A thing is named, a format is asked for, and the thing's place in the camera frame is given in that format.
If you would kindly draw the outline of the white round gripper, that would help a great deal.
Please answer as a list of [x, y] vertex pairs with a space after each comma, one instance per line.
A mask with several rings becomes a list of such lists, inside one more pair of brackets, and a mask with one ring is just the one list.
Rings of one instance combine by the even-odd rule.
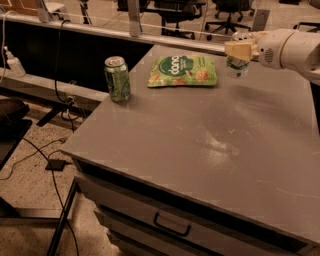
[[290, 29], [256, 31], [252, 35], [258, 42], [258, 49], [252, 42], [229, 41], [224, 43], [225, 53], [243, 61], [251, 61], [259, 56], [259, 63], [265, 67], [292, 70], [293, 46], [290, 40], [294, 33]]

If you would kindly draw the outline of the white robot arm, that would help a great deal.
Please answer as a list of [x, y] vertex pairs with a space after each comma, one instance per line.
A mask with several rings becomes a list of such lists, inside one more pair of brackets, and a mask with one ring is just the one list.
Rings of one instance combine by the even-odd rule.
[[225, 53], [243, 61], [257, 58], [272, 69], [297, 72], [315, 85], [320, 85], [320, 34], [296, 29], [253, 32], [252, 38], [228, 41]]

